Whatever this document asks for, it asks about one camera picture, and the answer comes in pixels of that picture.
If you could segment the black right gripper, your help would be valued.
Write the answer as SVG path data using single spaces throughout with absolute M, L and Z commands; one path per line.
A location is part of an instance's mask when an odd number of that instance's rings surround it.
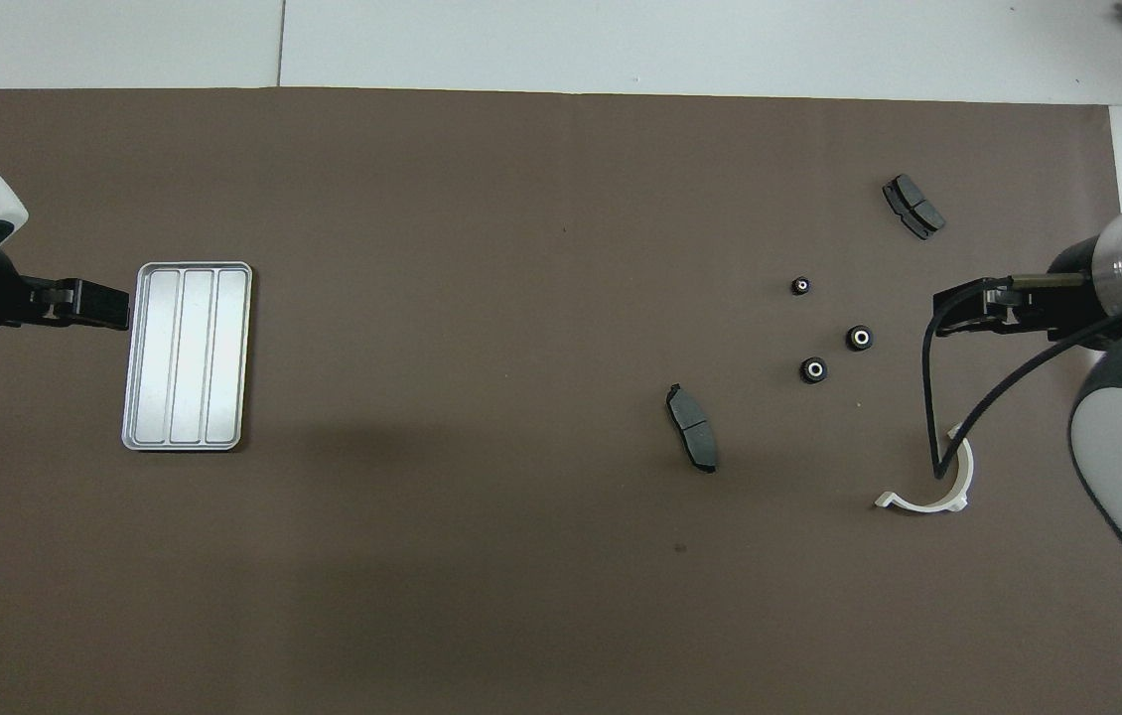
M 1058 254 L 1048 271 L 1015 275 L 997 305 L 991 299 L 997 279 L 973 279 L 938 291 L 932 297 L 932 334 L 993 331 L 996 334 L 1042 332 L 1050 343 L 1105 320 L 1107 311 L 1092 279 L 1097 238 L 1074 244 Z M 1003 318 L 1003 308 L 1008 309 Z

